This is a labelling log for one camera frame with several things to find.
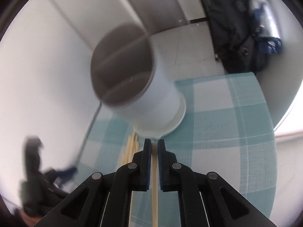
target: wall baseboard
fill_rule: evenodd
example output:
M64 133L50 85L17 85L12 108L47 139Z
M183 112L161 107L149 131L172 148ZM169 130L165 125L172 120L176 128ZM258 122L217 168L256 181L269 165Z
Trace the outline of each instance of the wall baseboard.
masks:
M189 22L190 22L190 24L194 24L194 23L204 22L207 20L208 20L207 17L204 17L204 18L192 19Z

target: black backpack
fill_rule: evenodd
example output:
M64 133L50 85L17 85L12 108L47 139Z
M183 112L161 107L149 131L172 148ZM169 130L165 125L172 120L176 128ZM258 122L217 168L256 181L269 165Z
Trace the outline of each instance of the black backpack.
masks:
M261 71L267 55L258 51L253 38L255 26L248 0L209 0L209 17L215 53L228 73Z

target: bundle of wooden sticks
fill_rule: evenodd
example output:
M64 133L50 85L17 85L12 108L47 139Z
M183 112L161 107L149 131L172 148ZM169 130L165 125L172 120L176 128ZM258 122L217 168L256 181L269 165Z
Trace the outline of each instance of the bundle of wooden sticks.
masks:
M135 131L128 136L124 154L121 156L120 165L123 166L132 161L135 153L139 151L138 135Z

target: teal plaid tablecloth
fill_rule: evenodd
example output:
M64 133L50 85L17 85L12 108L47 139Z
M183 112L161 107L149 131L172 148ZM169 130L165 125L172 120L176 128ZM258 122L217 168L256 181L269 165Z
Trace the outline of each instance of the teal plaid tablecloth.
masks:
M277 156L271 117L252 73L176 82L187 103L180 126L163 137L177 160L206 174L215 171L267 217L277 182ZM102 107L81 154L75 180L119 167L133 128ZM144 144L139 138L140 149ZM133 226L151 226L151 190L135 192ZM159 190L159 226L180 226L177 193Z

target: person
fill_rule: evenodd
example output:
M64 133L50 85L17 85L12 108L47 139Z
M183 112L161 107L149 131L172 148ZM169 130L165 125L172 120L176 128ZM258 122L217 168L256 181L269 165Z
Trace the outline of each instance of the person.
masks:
M21 217L41 218L58 205L68 193L54 185L60 179L60 185L70 180L77 171L76 167L65 171L51 169L40 172L39 148L42 142L38 137L28 138L25 144L25 171L27 180L21 183L20 197L23 211Z

